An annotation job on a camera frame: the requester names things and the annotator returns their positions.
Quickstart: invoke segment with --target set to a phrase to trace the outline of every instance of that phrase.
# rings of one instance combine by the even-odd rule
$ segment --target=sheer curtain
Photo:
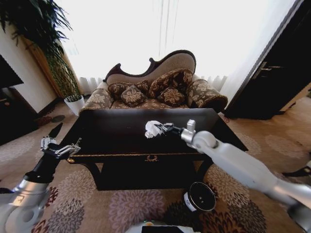
[[[73,31],[62,41],[84,93],[92,92],[117,63],[140,74],[159,59],[161,2],[59,0]]]
[[[140,74],[149,58],[186,49],[196,74],[215,81],[240,69],[274,7],[294,0],[59,0],[73,31],[64,47],[86,93],[117,63]]]

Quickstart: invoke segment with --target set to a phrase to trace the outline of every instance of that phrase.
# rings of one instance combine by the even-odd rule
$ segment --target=white robotic hand
[[[277,178],[261,161],[239,148],[223,143],[207,131],[195,131],[195,121],[189,120],[187,128],[176,128],[170,123],[156,126],[161,134],[180,132],[188,146],[208,155],[213,162],[237,181],[286,204],[290,217],[306,232],[311,233],[311,187],[289,183]]]

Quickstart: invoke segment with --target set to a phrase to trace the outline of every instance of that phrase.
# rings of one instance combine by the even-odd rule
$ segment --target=throw pillow
[[[108,90],[115,100],[120,100],[121,94],[132,85],[135,85],[140,91],[142,91],[143,94],[147,94],[149,89],[147,79],[139,83],[115,82],[109,85]]]
[[[172,79],[172,74],[167,72],[154,80],[150,85],[148,95],[150,98],[155,99],[167,87],[169,87]]]
[[[121,98],[126,105],[135,107],[140,103],[143,103],[147,97],[142,94],[135,85],[131,85],[125,91],[123,91]]]
[[[158,96],[158,100],[172,107],[178,107],[185,101],[185,96],[175,87],[168,87]]]
[[[191,83],[193,73],[189,69],[176,69],[172,76],[172,86],[185,94],[188,85]]]
[[[148,95],[150,98],[154,99],[170,85],[176,87],[180,92],[185,94],[188,85],[192,81],[192,76],[193,74],[189,69],[175,69],[167,72],[152,82]]]

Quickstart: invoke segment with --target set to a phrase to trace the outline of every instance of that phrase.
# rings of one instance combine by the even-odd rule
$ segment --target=black coffee table
[[[189,119],[196,121],[196,131],[210,131],[219,140],[247,150],[213,109],[86,110],[61,145],[82,138],[81,150],[67,161],[86,166],[98,190],[188,188],[203,179],[211,159],[177,136],[147,139],[144,134],[149,120],[186,127]],[[203,161],[198,171],[193,161]],[[96,163],[103,163],[101,171]]]

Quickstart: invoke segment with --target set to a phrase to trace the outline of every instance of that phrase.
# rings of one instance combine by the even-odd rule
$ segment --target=wall
[[[22,41],[16,46],[11,33],[12,28],[7,28],[6,33],[0,29],[0,54],[24,82],[16,85],[16,90],[38,113],[56,98],[56,94]]]
[[[256,60],[265,49],[266,45],[280,26],[294,2],[295,0],[267,1],[265,8],[261,9],[261,20],[257,24],[251,25],[252,28],[245,28],[245,30],[251,30],[254,33],[251,40],[251,49],[243,55],[244,58],[240,64],[231,74],[228,75],[228,78],[220,91],[221,94],[228,97],[229,102],[237,93]]]
[[[294,98],[291,99],[280,111],[285,112],[289,109],[297,100],[307,96],[309,89],[311,88],[311,83],[309,83],[305,88],[303,88]]]

